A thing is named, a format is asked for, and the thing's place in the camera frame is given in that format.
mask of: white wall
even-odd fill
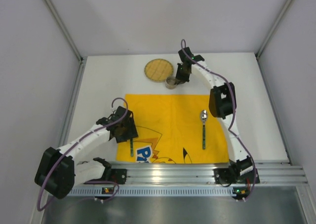
[[[0,222],[28,222],[78,61],[42,0],[0,0]]]
[[[52,0],[82,55],[256,52],[285,0]]]
[[[316,1],[296,0],[261,58],[294,161],[316,198]]]

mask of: gray floor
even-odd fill
[[[246,203],[212,197],[117,197],[55,201],[42,224],[304,224],[296,189],[258,187]]]

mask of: spoon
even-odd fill
[[[207,111],[206,110],[202,110],[201,114],[199,115],[201,118],[201,121],[203,123],[203,140],[202,140],[202,148],[203,150],[205,150],[205,122],[207,121]]]

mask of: yellow cloth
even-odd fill
[[[206,149],[202,149],[200,112],[208,110],[207,95],[126,95],[133,111],[138,138],[119,143],[117,160],[155,163],[228,162],[224,132],[208,112]]]

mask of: table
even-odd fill
[[[237,98],[237,125],[244,144],[257,162],[288,161],[276,119],[253,53],[203,53],[209,68],[233,82]],[[99,118],[108,116],[111,102],[125,94],[206,94],[209,91],[193,75],[190,82],[169,90],[164,83],[145,77],[152,59],[170,61],[175,72],[178,54],[89,56],[86,61],[68,142],[87,131]],[[88,159],[102,157],[115,162],[117,145],[111,140]]]

